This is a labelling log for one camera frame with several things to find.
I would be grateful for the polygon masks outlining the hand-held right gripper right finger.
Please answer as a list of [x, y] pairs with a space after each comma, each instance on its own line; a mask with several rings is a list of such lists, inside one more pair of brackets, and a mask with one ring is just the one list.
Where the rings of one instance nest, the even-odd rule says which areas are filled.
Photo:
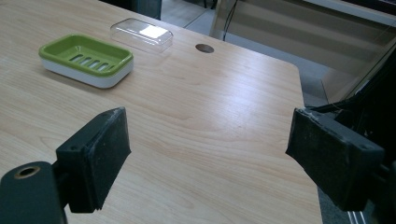
[[385, 150], [337, 121], [310, 109], [293, 111], [286, 153], [344, 211], [364, 208], [371, 174]]

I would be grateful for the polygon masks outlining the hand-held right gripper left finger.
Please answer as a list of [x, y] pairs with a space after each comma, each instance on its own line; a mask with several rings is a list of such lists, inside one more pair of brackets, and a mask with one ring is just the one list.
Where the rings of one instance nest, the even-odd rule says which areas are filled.
[[56, 149], [61, 204], [73, 213], [100, 210], [130, 153], [126, 109], [94, 117]]

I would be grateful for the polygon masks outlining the green and white soap dish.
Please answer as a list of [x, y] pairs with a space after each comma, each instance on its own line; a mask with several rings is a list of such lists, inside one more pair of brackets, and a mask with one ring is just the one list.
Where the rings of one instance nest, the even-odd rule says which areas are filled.
[[87, 35], [53, 40], [38, 55], [46, 69], [100, 89], [114, 87], [134, 68], [131, 51]]

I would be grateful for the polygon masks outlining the clear plastic soap dish lid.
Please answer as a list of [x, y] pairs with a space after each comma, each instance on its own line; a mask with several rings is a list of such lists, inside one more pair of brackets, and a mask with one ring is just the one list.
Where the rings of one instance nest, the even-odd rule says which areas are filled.
[[151, 53], [162, 53], [173, 44], [173, 33], [160, 26], [129, 18], [110, 27], [110, 37], [121, 44]]

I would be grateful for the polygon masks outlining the black stand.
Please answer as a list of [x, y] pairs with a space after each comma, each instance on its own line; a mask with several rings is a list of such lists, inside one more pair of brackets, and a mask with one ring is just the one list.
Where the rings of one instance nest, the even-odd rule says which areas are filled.
[[396, 49], [352, 97], [315, 107], [324, 121], [309, 137], [314, 146], [372, 142], [396, 159]]

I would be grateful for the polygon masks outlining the dark chair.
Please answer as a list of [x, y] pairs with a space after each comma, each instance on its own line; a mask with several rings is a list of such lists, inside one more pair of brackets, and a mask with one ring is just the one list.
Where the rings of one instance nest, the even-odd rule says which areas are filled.
[[110, 5], [131, 10], [135, 13], [159, 20], [163, 0], [100, 0]]

